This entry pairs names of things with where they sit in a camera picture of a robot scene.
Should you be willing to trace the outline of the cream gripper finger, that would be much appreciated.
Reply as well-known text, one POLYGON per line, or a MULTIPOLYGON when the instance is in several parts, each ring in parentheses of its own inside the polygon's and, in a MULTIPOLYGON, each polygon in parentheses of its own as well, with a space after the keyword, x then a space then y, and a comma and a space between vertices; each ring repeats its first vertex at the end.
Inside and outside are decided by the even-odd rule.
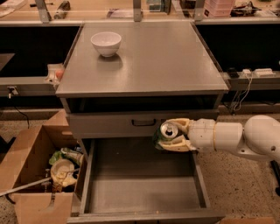
POLYGON ((189 118, 175 118, 169 119, 169 122, 174 124, 178 128, 179 132, 187 134, 190 127, 194 123, 194 120, 191 120, 189 118))
POLYGON ((176 152, 187 152, 195 151, 196 148, 187 140, 183 135, 175 137, 172 140, 159 140, 157 147, 160 150, 176 151, 176 152))

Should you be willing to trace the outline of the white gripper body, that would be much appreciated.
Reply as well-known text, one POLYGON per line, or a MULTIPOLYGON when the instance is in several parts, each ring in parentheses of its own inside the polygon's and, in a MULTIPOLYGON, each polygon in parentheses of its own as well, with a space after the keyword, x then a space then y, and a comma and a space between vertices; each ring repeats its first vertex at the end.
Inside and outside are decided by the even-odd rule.
POLYGON ((187 131, 187 137, 191 146, 198 151, 214 150, 215 120, 199 119, 191 120, 187 131))

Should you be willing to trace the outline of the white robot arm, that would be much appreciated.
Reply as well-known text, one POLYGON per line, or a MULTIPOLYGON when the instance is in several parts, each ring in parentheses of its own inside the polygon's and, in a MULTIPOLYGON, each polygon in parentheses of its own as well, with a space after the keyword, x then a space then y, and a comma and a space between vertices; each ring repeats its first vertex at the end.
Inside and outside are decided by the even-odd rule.
POLYGON ((154 134, 159 150, 226 151, 250 160, 280 162, 280 122, 267 115, 239 122, 175 118, 163 122, 154 134))

